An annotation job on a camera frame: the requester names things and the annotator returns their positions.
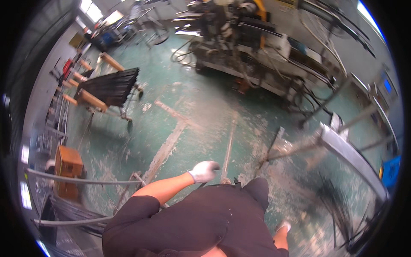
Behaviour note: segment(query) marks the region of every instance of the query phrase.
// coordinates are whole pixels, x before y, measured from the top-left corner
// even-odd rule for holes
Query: glove cuff
[[[201,182],[201,175],[194,173],[193,171],[189,171],[190,175],[194,179],[194,183],[200,183]]]

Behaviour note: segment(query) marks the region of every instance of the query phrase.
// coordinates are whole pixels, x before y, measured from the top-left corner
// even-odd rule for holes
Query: green floor
[[[282,110],[281,99],[271,92],[257,89],[242,95],[231,89],[234,84],[230,75],[215,70],[197,74],[190,67],[171,63],[172,49],[184,41],[172,35],[151,50],[144,44],[130,44],[109,51],[125,68],[140,67],[138,82],[144,87],[144,96],[138,100],[135,95],[131,101],[128,115],[133,118],[132,123],[96,113],[87,127],[90,113],[82,107],[70,107],[67,145],[80,151],[88,178],[122,181],[141,171],[145,179],[155,181],[182,174],[200,161],[214,160],[222,170],[212,183],[219,183],[224,177],[231,181],[237,177],[247,183],[254,178],[280,126],[285,128],[283,138],[293,142],[311,135],[320,122],[329,124],[329,115],[320,112],[307,129],[299,130],[296,123],[302,116]],[[97,52],[91,49],[87,55],[95,66]],[[102,74],[110,72],[113,70],[104,65]],[[345,121],[362,109],[352,88],[344,89],[328,108]],[[379,133],[368,119],[350,129],[349,140],[361,147],[380,138]],[[363,154],[375,170],[379,169],[383,148]],[[292,223],[288,236],[291,256],[343,254],[333,250],[332,219],[316,197],[321,184],[319,174],[345,192],[354,226],[368,202],[374,201],[372,191],[359,176],[326,150],[312,150],[270,163],[261,174],[270,185],[265,222],[272,234],[281,219]],[[196,187],[184,189],[168,204],[180,201]],[[115,207],[111,200],[117,203],[123,190],[122,186],[103,189],[88,185],[83,203],[90,210],[112,215]],[[126,199],[133,192],[130,188]]]

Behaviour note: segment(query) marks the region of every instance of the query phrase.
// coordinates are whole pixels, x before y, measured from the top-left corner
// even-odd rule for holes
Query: forearm
[[[192,184],[194,184],[194,179],[188,172],[186,172],[177,177],[166,178],[150,183],[145,187],[140,188],[132,196],[150,195],[156,198],[160,202],[160,205],[163,205],[182,189]]]

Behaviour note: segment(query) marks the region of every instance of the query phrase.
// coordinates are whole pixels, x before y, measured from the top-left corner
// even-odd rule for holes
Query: white glove
[[[194,179],[194,183],[207,183],[215,178],[215,171],[219,170],[220,165],[214,161],[204,161],[194,166],[192,171],[189,171],[190,175]]]

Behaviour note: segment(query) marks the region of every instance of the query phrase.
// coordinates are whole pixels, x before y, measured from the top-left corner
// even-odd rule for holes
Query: black t-shirt
[[[106,226],[105,257],[200,257],[216,245],[227,257],[288,257],[272,241],[261,205],[231,185],[194,190],[158,212],[152,196],[131,197]]]

